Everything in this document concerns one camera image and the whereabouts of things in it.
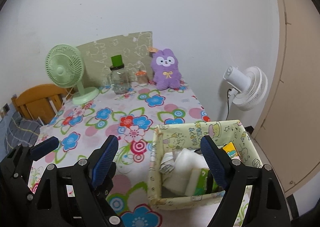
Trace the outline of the beige wooden door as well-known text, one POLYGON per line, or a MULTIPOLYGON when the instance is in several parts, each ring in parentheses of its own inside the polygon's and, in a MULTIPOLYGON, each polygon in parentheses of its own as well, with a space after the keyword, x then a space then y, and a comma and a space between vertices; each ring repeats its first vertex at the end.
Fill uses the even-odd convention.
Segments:
POLYGON ((279 47, 253 131, 290 196, 319 172, 319 12, 312 0, 277 0, 279 47))

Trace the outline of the yellow patterned storage box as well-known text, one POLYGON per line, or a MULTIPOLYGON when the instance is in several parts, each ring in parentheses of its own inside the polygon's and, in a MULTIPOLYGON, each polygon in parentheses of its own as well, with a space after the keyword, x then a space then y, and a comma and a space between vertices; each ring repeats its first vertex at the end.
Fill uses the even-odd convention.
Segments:
POLYGON ((249 134, 238 120, 159 125, 150 155, 148 200, 152 207, 177 210, 221 201, 224 190, 217 183, 205 190, 209 167, 203 155, 196 153, 205 135, 231 158, 246 166, 262 166, 249 134))

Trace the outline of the green desk fan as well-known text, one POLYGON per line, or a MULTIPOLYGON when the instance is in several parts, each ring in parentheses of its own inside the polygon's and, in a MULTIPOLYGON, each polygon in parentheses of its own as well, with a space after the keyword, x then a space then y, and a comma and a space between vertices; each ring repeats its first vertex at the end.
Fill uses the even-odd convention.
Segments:
POLYGON ((73 95, 74 105, 90 102, 99 94, 96 87, 84 87, 82 77, 85 72, 85 63, 80 51, 67 44, 54 46, 46 56, 45 68, 47 76, 58 87, 78 91, 73 95))

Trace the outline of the purple plush bunny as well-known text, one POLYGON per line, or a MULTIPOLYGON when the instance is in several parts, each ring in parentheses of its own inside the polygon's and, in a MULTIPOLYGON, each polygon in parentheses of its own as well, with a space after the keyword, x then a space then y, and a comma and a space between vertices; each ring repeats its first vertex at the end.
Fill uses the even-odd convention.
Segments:
POLYGON ((178 89, 182 75, 178 60, 171 49, 159 50, 152 56, 151 68, 157 90, 178 89))

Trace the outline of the white standing fan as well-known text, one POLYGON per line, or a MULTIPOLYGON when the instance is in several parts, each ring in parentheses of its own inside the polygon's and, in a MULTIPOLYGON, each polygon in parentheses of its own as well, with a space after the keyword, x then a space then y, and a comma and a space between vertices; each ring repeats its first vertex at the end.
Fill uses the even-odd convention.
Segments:
POLYGON ((232 105, 241 111, 255 108, 267 93, 268 79, 266 74, 256 66, 244 72, 234 66, 227 68, 223 79, 231 86, 227 91, 227 116, 232 105))

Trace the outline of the yellow cartoon tissue pack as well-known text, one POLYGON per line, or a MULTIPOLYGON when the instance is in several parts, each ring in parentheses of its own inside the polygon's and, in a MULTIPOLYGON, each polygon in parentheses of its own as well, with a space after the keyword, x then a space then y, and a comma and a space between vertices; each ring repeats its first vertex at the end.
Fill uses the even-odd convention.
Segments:
POLYGON ((234 144, 230 141, 228 144, 224 145, 222 149, 228 154, 230 159, 240 160, 240 155, 238 154, 234 144))

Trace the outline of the small cotton swab jar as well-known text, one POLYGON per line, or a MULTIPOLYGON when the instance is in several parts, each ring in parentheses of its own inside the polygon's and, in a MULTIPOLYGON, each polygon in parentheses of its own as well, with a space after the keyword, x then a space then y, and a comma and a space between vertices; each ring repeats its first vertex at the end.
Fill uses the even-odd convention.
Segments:
POLYGON ((146 86, 149 83, 148 75, 146 71, 139 70, 136 73, 137 83, 140 86, 146 86))

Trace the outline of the floral tablecloth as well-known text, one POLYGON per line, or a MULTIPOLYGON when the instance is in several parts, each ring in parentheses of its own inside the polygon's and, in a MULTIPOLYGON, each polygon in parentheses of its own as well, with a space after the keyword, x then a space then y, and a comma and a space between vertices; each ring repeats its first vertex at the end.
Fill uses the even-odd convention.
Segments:
POLYGON ((64 104, 52 121, 41 128, 39 142, 54 136, 59 147, 33 163, 29 187, 35 191, 47 165, 73 165, 85 159, 109 135, 119 140, 117 172, 107 201, 126 226, 206 226, 222 193, 183 196, 178 199, 163 188, 155 171, 172 148, 199 147, 210 135, 218 146, 232 143, 241 161, 259 165, 249 135, 238 120, 211 121, 189 86, 157 90, 154 85, 133 84, 129 92, 115 94, 109 86, 94 100, 75 106, 64 104))

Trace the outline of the grey plaid cushion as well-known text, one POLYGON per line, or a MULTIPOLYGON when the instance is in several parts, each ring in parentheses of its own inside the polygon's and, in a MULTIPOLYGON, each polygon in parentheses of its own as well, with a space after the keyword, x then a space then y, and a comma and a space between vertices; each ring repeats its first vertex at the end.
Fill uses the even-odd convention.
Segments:
POLYGON ((1 154, 6 156, 18 144, 34 145, 42 124, 38 120, 23 119, 18 112, 1 121, 1 154))

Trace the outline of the green tissue pack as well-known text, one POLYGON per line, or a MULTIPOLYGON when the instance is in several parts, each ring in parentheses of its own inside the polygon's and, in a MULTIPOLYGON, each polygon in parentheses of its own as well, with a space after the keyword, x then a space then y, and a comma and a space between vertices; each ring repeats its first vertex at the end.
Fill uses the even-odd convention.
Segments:
POLYGON ((193 169, 185 189, 186 196, 200 196, 222 191, 208 168, 193 169))

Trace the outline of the green patterned board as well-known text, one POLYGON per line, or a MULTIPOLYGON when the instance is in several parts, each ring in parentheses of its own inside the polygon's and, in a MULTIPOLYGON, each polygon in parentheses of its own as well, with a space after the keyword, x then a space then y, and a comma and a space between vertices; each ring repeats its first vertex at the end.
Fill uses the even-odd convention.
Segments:
POLYGON ((84 87, 100 87, 108 84, 111 58, 115 55, 121 55, 129 81, 136 81, 136 73, 140 70, 145 71, 151 80, 152 55, 148 48, 152 46, 151 31, 117 35, 78 46, 77 49, 81 52, 85 63, 82 78, 84 87))

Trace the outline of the grey socks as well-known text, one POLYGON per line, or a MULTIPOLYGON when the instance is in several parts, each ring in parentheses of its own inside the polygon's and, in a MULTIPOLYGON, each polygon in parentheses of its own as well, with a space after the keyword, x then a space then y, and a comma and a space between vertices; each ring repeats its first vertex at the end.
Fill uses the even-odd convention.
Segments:
POLYGON ((171 173, 175 168, 175 161, 179 154, 179 151, 165 153, 161 160, 159 172, 161 172, 161 174, 171 173))

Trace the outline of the glass jar green lid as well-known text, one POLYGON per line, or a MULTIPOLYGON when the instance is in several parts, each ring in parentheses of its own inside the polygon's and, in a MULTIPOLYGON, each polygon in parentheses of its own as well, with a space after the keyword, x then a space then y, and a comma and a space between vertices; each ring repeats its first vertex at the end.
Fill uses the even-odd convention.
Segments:
POLYGON ((130 82, 125 70, 125 65, 121 55, 111 57, 110 82, 115 94, 126 94, 130 88, 130 82))

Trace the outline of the orange wooden chair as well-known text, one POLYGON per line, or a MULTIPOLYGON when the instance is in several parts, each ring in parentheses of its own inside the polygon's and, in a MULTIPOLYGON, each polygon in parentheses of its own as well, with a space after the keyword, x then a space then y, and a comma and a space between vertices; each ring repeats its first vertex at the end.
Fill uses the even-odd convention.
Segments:
POLYGON ((20 115, 29 120, 41 119, 49 124, 63 104, 63 98, 68 100, 73 89, 63 89, 54 84, 42 84, 25 90, 19 96, 13 96, 11 101, 20 115))

